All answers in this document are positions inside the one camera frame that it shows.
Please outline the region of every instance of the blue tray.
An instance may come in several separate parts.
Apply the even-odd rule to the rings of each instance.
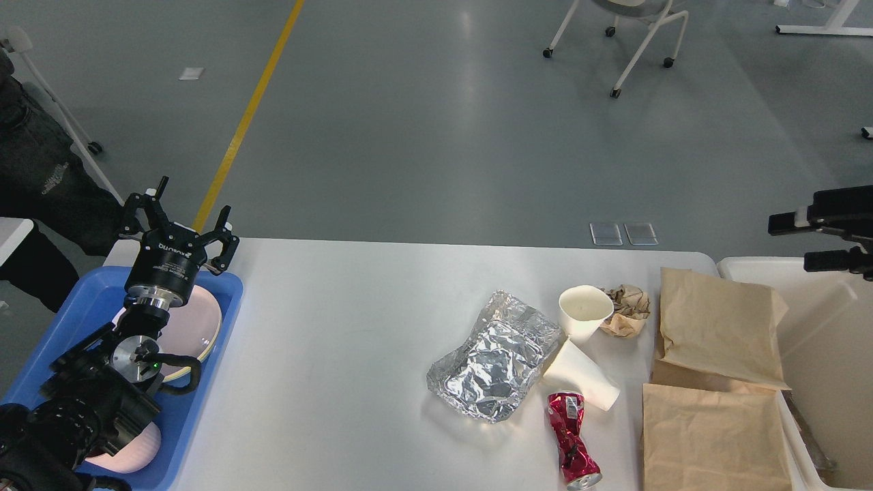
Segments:
[[[124,283],[129,274],[129,267],[105,266],[91,271],[79,280],[0,404],[19,403],[33,409],[45,401],[39,395],[39,386],[52,376],[49,363],[113,319],[122,307]],[[231,273],[223,273],[221,276],[199,273],[196,284],[215,295],[218,305],[221,306],[222,326],[212,352],[203,361],[203,375],[197,390],[184,396],[170,396],[161,392],[155,396],[162,408],[155,418],[155,423],[161,428],[162,437],[161,449],[155,459],[132,474],[115,474],[88,463],[79,466],[78,472],[119,477],[130,483],[133,489],[141,491],[163,491],[169,489],[173,483],[182,464],[182,457],[188,450],[194,427],[200,418],[203,400],[221,362],[224,346],[233,330],[239,302],[243,297],[243,283]],[[172,384],[181,386],[187,381],[188,376],[185,376],[176,379]]]

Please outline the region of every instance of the white table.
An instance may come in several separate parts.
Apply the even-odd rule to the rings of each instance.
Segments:
[[[33,230],[33,221],[26,218],[0,217],[0,266]]]
[[[108,265],[130,265],[122,241]],[[599,491],[642,489],[642,383],[661,266],[716,275],[698,252],[242,239],[244,300],[174,489],[562,489],[537,386],[496,425],[455,413],[424,375],[502,288],[557,319],[567,287],[630,283],[655,300],[634,340],[584,350],[621,385],[586,408]]]
[[[840,0],[825,25],[777,25],[779,34],[820,34],[827,36],[873,36],[873,27],[845,27],[860,0]]]

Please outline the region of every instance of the black cable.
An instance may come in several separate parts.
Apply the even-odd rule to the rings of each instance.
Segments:
[[[173,385],[161,384],[160,391],[166,392],[171,396],[182,396],[194,391],[197,385],[200,384],[200,376],[203,373],[203,366],[200,360],[193,356],[170,355],[168,353],[155,353],[142,358],[144,361],[164,363],[173,367],[188,367],[191,369],[191,379],[184,387],[174,387]]]
[[[94,476],[94,487],[100,489],[113,489],[114,491],[133,491],[127,481],[109,477],[107,475]]]

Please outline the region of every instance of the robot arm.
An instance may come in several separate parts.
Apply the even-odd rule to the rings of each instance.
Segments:
[[[807,271],[845,271],[873,281],[873,185],[813,194],[813,203],[796,212],[771,215],[770,235],[819,232],[859,245],[848,251],[807,252]]]
[[[130,489],[124,481],[76,473],[85,457],[115,455],[157,416],[157,391],[182,395],[200,380],[200,362],[193,356],[160,352],[161,329],[170,309],[188,303],[197,272],[227,269],[239,238],[230,232],[230,207],[219,215],[215,230],[200,235],[170,222],[157,190],[131,194],[125,203],[120,235],[141,242],[125,283],[125,312],[67,350],[50,368],[54,375],[40,388],[47,400],[30,411],[22,405],[0,406],[0,490],[91,491]],[[136,219],[143,210],[144,229]],[[223,244],[209,260],[205,247]],[[162,363],[189,366],[185,387],[163,383]]]

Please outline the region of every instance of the crumpled aluminum foil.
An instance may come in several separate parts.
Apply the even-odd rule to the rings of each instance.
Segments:
[[[497,423],[509,418],[558,351],[563,330],[539,310],[498,290],[467,341],[428,370],[428,389],[458,412]]]

